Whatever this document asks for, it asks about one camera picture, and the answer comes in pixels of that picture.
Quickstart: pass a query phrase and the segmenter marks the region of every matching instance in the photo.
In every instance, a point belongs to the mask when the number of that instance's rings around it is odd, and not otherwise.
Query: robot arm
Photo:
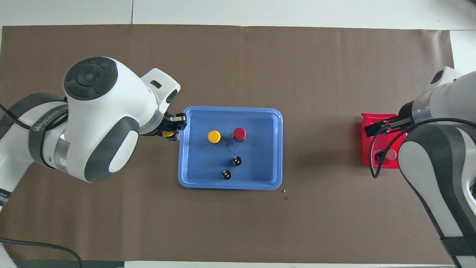
[[[10,108],[29,129],[0,120],[0,211],[33,162],[97,182],[124,167],[139,135],[177,140],[187,124],[167,113],[180,85],[158,69],[139,78],[117,60],[88,58],[66,73],[64,89],[68,102],[37,93]],[[0,244],[2,267],[15,267],[5,256]]]
[[[397,117],[370,125],[401,129],[434,118],[476,123],[476,72],[439,71],[425,92]],[[452,122],[422,124],[409,132],[398,153],[402,175],[430,216],[457,267],[476,267],[476,128]]]

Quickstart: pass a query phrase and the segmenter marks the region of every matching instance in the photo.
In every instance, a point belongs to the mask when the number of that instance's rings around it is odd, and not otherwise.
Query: red plastic container
[[[372,142],[373,137],[367,137],[367,135],[365,134],[364,127],[373,123],[380,122],[384,119],[394,117],[396,116],[396,114],[362,113],[362,116],[364,117],[364,120],[359,129],[359,132],[362,135],[362,155],[360,156],[360,159],[362,160],[362,164],[368,166],[370,164],[368,162],[368,150],[370,148],[370,143]],[[399,131],[396,131],[390,134],[381,134],[377,137],[374,143],[374,148],[372,149],[372,162],[374,168],[378,167],[378,160],[376,160],[375,154],[379,151],[384,150],[390,143],[390,141],[393,140],[393,138],[395,138],[395,136],[399,133]],[[398,168],[398,150],[406,136],[406,133],[403,134],[395,141],[395,143],[393,143],[393,145],[390,147],[389,153],[387,153],[382,168]]]

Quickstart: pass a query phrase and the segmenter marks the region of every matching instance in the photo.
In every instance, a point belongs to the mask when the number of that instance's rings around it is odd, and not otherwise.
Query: brown paper mat
[[[0,215],[0,236],[71,247],[84,259],[449,264],[398,170],[359,160],[361,113],[397,113],[444,65],[449,32],[192,25],[4,27],[1,102],[64,96],[83,58],[157,67],[191,105],[276,108],[284,118],[275,191],[204,190],[177,180],[178,143],[142,137],[115,177],[88,184],[37,164]],[[65,258],[8,247],[15,258]]]

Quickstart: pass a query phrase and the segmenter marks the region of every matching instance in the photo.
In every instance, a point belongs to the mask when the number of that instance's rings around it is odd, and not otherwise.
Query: yellow bottle cap
[[[220,140],[221,140],[220,132],[216,130],[212,130],[208,133],[208,141],[210,143],[215,144],[215,143],[218,143]]]
[[[171,137],[173,136],[175,133],[173,133],[172,131],[162,131],[162,136],[164,137]]]

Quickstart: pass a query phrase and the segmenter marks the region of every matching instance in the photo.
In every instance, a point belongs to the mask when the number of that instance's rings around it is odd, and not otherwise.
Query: blue tray
[[[184,110],[188,125],[180,133],[178,180],[185,187],[274,190],[281,185],[283,162],[283,117],[269,108],[191,106]],[[233,140],[242,127],[246,140]],[[210,131],[221,133],[221,142],[211,144]],[[234,166],[240,156],[243,164]],[[232,177],[224,180],[222,172]]]

